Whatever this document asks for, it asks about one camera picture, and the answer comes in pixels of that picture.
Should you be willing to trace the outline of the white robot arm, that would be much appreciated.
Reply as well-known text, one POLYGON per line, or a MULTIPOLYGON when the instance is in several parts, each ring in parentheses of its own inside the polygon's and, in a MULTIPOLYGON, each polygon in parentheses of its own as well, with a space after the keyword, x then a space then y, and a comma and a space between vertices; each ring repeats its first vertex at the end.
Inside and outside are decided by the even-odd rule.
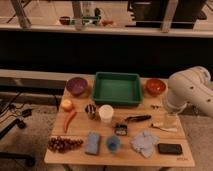
POLYGON ((213 118, 213 90, 209 71, 201 66, 192 67, 172 74, 162 104, 169 113, 181 113, 191 103, 213 118))

